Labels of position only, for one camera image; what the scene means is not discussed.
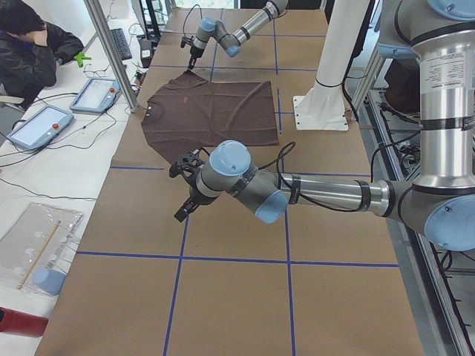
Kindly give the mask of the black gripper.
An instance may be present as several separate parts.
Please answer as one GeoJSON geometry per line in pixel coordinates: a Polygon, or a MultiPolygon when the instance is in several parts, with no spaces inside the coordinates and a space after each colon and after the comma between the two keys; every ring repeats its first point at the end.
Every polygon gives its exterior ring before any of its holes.
{"type": "Polygon", "coordinates": [[[194,36],[182,36],[180,47],[184,49],[186,46],[190,47],[190,60],[188,70],[193,70],[198,58],[203,55],[203,49],[199,46],[199,40],[194,36]]]}
{"type": "MultiPolygon", "coordinates": [[[[200,149],[182,154],[178,160],[171,165],[168,171],[170,178],[181,176],[190,186],[190,195],[199,195],[201,192],[197,187],[197,178],[204,161],[200,158],[200,149]]],[[[194,202],[184,202],[183,205],[174,214],[174,218],[182,223],[191,213],[196,210],[194,202]]]]}

